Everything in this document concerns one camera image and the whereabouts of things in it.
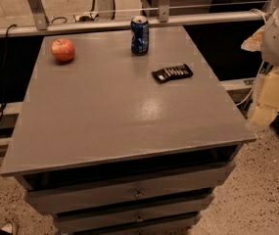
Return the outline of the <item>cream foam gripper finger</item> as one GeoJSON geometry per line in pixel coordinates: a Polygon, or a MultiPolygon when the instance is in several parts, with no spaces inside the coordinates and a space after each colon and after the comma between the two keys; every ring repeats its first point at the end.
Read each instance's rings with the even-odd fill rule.
{"type": "Polygon", "coordinates": [[[261,50],[261,41],[264,27],[260,27],[252,36],[248,37],[241,45],[245,51],[257,52],[261,50]]]}

